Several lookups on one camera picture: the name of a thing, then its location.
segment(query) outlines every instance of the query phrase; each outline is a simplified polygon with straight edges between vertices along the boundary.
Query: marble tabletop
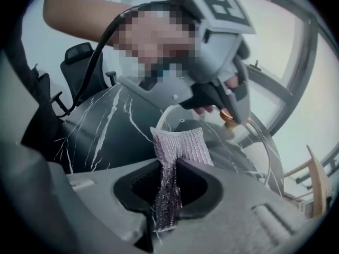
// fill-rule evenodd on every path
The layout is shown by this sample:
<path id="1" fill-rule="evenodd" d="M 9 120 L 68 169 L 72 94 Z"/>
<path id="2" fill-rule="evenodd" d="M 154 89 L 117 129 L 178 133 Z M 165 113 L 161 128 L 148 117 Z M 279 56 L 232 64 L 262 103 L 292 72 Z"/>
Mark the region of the marble tabletop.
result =
<path id="1" fill-rule="evenodd" d="M 67 117 L 55 140 L 55 162 L 69 174 L 120 167 L 155 158 L 150 127 L 164 120 L 162 129 L 185 131 L 203 129 L 204 140 L 218 168 L 245 173 L 265 183 L 278 195 L 283 194 L 283 171 L 278 150 L 268 130 L 251 115 L 258 129 L 235 141 L 225 128 L 199 118 L 182 107 L 162 111 L 120 84 L 94 95 Z M 259 171 L 244 148 L 264 142 L 269 154 L 267 171 Z"/>

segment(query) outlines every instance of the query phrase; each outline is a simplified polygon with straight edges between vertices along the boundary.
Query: black cable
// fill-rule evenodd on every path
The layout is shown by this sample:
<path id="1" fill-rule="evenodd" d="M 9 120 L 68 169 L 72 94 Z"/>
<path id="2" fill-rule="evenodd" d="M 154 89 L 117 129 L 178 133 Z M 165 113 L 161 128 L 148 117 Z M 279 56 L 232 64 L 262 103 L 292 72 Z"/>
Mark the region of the black cable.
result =
<path id="1" fill-rule="evenodd" d="M 109 24 L 105 32 L 102 34 L 98 42 L 98 45 L 95 48 L 90 58 L 84 80 L 81 84 L 79 91 L 74 97 L 73 105 L 71 106 L 70 109 L 67 110 L 67 112 L 65 112 L 63 115 L 60 115 L 58 117 L 65 117 L 74 110 L 74 108 L 76 107 L 77 103 L 80 100 L 81 95 L 83 94 L 88 84 L 90 83 L 91 76 L 93 74 L 94 68 L 97 64 L 97 61 L 99 59 L 102 49 L 105 47 L 109 39 L 112 37 L 113 33 L 118 29 L 118 27 L 121 24 L 125 24 L 126 20 L 129 19 L 129 17 L 137 16 L 136 14 L 138 14 L 138 12 L 141 10 L 142 11 L 164 10 L 164 7 L 170 10 L 171 7 L 173 8 L 173 6 L 175 6 L 177 9 L 179 8 L 182 9 L 178 5 L 168 2 L 168 1 L 154 1 L 154 2 L 144 3 L 138 6 L 131 7 L 130 9 L 124 11 L 123 13 L 118 15 L 116 18 L 114 18 L 114 20 Z"/>

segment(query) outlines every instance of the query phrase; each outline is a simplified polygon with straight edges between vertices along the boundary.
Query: finger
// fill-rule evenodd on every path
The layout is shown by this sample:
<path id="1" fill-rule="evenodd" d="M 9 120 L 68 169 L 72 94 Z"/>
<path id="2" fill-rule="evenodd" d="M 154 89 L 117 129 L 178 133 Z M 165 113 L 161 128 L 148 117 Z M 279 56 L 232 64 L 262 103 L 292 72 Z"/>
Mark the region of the finger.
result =
<path id="1" fill-rule="evenodd" d="M 212 113 L 212 112 L 213 112 L 213 107 L 212 107 L 212 106 L 205 106 L 204 109 L 205 109 L 208 113 Z"/>
<path id="2" fill-rule="evenodd" d="M 230 79 L 225 81 L 225 85 L 228 86 L 229 88 L 236 88 L 239 86 L 239 79 L 238 76 L 232 76 Z"/>
<path id="3" fill-rule="evenodd" d="M 202 114 L 205 112 L 205 110 L 204 110 L 203 108 L 196 108 L 196 109 L 194 109 L 194 111 L 195 111 L 198 115 L 202 115 Z"/>

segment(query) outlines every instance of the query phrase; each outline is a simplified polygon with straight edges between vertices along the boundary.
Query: purple cloth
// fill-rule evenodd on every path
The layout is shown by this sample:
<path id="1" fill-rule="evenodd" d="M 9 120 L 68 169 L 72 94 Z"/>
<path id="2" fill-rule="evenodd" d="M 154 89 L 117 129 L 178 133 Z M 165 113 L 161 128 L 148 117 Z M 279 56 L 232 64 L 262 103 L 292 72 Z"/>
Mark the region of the purple cloth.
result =
<path id="1" fill-rule="evenodd" d="M 150 128 L 158 161 L 161 163 L 160 187 L 155 199 L 155 231 L 175 228 L 182 208 L 176 183 L 176 160 L 193 160 L 213 166 L 201 128 L 185 132 L 166 132 Z"/>

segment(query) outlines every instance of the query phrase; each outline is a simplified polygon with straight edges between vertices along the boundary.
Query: chair armrest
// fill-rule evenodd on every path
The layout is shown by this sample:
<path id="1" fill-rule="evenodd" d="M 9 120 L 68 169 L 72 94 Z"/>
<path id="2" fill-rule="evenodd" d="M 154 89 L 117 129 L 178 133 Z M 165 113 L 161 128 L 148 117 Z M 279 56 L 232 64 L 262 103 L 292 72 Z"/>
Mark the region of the chair armrest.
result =
<path id="1" fill-rule="evenodd" d="M 115 84 L 117 83 L 116 81 L 117 73 L 115 71 L 108 71 L 106 72 L 106 76 L 110 78 L 111 85 L 115 86 Z"/>
<path id="2" fill-rule="evenodd" d="M 49 102 L 50 102 L 50 103 L 56 102 L 64 112 L 67 112 L 67 111 L 68 111 L 67 107 L 66 107 L 66 106 L 64 105 L 64 103 L 60 100 L 60 95 L 61 95 L 62 93 L 63 93 L 63 92 L 60 91 L 59 93 L 57 93 L 56 95 L 54 95 L 54 96 L 49 100 Z"/>

